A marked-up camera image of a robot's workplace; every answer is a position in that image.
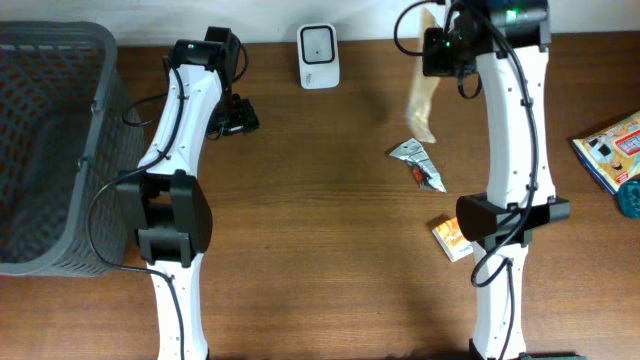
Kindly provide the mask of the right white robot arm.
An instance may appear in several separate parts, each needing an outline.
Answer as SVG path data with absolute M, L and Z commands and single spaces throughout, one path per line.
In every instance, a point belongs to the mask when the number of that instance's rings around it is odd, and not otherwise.
M 456 203 L 475 261 L 472 359 L 528 358 L 522 278 L 533 232 L 570 214 L 568 200 L 556 194 L 547 155 L 549 20 L 545 1 L 454 1 L 444 27 L 424 33 L 424 74 L 458 79 L 476 74 L 486 101 L 487 189 Z

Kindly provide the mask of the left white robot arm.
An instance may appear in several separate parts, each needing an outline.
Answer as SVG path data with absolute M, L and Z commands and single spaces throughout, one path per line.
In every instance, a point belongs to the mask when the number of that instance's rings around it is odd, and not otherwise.
M 232 90 L 246 54 L 229 28 L 210 27 L 201 41 L 177 41 L 165 59 L 169 88 L 151 145 L 115 185 L 126 230 L 153 283 L 161 359 L 210 356 L 200 273 L 213 215 L 198 169 L 206 138 L 259 127 L 250 101 Z

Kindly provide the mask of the dark grey plastic basket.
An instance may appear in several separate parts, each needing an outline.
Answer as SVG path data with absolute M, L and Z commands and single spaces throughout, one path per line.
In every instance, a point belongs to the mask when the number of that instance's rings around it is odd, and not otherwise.
M 113 192 L 145 152 L 113 35 L 90 22 L 1 25 L 1 273 L 95 277 L 122 261 Z

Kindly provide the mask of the silver foil packet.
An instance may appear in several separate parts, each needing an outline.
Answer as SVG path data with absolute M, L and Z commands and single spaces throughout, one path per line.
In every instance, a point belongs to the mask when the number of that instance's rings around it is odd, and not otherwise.
M 390 152 L 390 156 L 408 165 L 411 174 L 421 188 L 428 188 L 446 193 L 441 175 L 422 144 L 411 138 Z

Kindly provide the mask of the yellow wet wipes pack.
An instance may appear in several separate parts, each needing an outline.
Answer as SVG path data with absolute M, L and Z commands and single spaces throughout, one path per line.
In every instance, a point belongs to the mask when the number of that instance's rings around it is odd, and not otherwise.
M 639 175 L 639 113 L 572 141 L 580 162 L 611 195 Z

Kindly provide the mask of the small orange box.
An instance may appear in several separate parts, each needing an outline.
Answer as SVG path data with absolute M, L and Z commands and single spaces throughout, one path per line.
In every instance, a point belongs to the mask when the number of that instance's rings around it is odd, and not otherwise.
M 432 233 L 451 262 L 473 253 L 472 245 L 462 234 L 456 217 L 439 224 Z

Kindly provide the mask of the white barcode scanner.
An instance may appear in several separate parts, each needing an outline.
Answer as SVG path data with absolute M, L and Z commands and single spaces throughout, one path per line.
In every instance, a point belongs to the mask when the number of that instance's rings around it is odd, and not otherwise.
M 300 84 L 305 90 L 337 87 L 340 60 L 336 29 L 329 23 L 305 24 L 297 30 Z

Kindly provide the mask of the blue mouthwash bottle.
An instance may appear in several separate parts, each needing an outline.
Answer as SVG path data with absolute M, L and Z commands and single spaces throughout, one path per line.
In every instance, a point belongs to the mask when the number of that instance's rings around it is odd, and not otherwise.
M 623 183 L 617 192 L 617 201 L 622 214 L 630 219 L 640 218 L 640 184 L 638 180 Z

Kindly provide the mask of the beige snack pouch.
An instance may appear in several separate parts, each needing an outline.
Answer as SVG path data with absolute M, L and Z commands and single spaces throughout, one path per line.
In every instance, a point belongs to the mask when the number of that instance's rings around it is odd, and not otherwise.
M 425 76 L 422 58 L 416 60 L 411 91 L 406 110 L 406 120 L 414 138 L 424 143 L 435 143 L 429 126 L 433 96 L 440 83 L 439 77 Z

